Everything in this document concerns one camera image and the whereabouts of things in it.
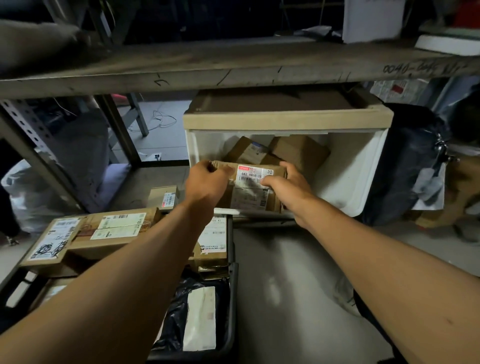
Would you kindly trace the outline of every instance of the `floor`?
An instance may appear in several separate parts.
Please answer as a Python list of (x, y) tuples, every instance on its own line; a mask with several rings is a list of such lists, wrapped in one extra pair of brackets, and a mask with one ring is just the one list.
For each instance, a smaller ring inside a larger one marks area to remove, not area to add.
[[(129, 127), (129, 134), (141, 160), (155, 160), (157, 154), (160, 154), (160, 160), (188, 159), (182, 117), (190, 102), (191, 99), (139, 103), (149, 134), (143, 137), (135, 121)], [(129, 108), (120, 107), (120, 115)], [(120, 163), (127, 162), (118, 143), (113, 147), (113, 153)]]
[[(139, 169), (110, 210), (145, 206), (151, 187), (177, 184), (182, 195), (187, 176), (188, 167)], [(478, 223), (467, 228), (470, 235), (480, 236)], [(378, 230), (480, 276), (480, 247), (461, 242), (451, 228), (422, 231), (398, 222)], [(369, 322), (333, 301), (341, 271), (306, 231), (235, 229), (234, 242), (241, 363), (372, 364), (391, 355)], [(0, 279), (26, 248), (0, 247)]]

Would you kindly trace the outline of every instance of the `person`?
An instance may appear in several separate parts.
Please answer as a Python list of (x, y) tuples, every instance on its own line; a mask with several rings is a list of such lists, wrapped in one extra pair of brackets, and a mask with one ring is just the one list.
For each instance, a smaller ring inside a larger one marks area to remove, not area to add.
[[(478, 278), (344, 215), (314, 196), (293, 165), (282, 165), (287, 179), (261, 183), (338, 263), (409, 363), (480, 361)], [(170, 214), (0, 336), (2, 363), (145, 361), (232, 172), (210, 171), (208, 161), (192, 167), (185, 200)]]

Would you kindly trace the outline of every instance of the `metal shelf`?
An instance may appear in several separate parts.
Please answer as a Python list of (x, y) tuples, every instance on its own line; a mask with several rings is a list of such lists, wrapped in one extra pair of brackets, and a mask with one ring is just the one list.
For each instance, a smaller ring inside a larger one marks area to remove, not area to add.
[(0, 98), (342, 83), (480, 74), (480, 57), (411, 42), (336, 44), (298, 37), (86, 49), (62, 66), (0, 80)]

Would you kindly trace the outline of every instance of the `black plastic bag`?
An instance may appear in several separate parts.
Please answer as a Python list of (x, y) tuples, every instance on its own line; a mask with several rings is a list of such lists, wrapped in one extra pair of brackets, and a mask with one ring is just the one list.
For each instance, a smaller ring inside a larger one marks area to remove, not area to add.
[(215, 287), (216, 348), (220, 349), (225, 345), (228, 328), (228, 305), (230, 302), (230, 284), (228, 280), (205, 281), (198, 274), (190, 270), (184, 270), (165, 315), (160, 339), (153, 344), (153, 351), (182, 351), (188, 315), (188, 295), (193, 290), (202, 287)]
[(384, 225), (412, 209), (418, 195), (412, 187), (423, 168), (438, 174), (444, 153), (439, 141), (448, 140), (443, 120), (428, 108), (407, 104), (385, 104), (394, 112), (392, 126), (378, 161), (372, 186), (359, 221)]

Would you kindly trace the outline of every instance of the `metal rack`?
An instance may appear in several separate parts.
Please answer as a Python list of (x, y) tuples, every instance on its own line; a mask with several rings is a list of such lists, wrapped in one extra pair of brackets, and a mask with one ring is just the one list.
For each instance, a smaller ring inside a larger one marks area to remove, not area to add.
[[(480, 57), (418, 50), (402, 41), (341, 45), (273, 37), (83, 49), (72, 57), (75, 60), (67, 69), (53, 62), (49, 69), (35, 74), (0, 79), (0, 98), (95, 95), (133, 171), (187, 166), (189, 161), (142, 162), (111, 93), (480, 74)], [(33, 151), (25, 134), (3, 110), (0, 133), (65, 201), (84, 209), (58, 168)]]

